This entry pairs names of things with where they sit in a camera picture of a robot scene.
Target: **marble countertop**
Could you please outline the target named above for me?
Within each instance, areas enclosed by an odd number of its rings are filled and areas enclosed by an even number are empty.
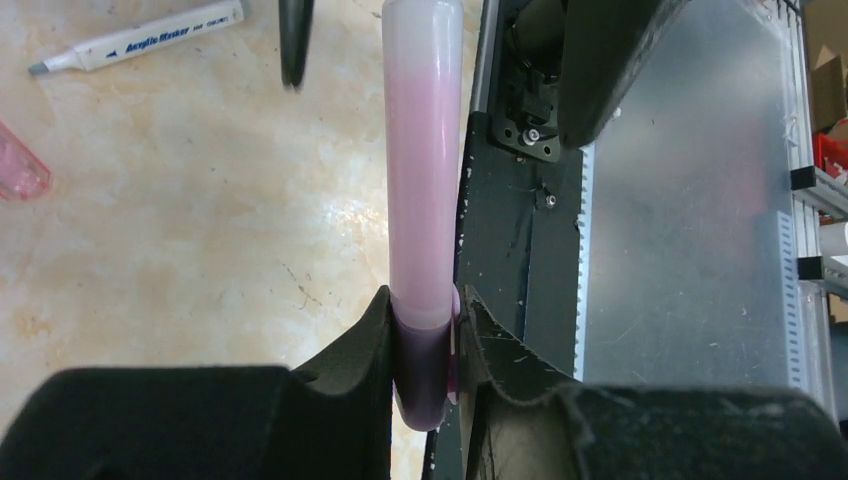
[[[2,429],[68,367],[297,366],[388,281],[379,0],[316,2],[299,94],[276,2],[95,72],[27,74],[206,3],[0,4],[0,119],[53,172],[44,197],[0,203]],[[465,4],[463,118],[480,8]],[[415,478],[424,435],[394,418],[393,476]]]

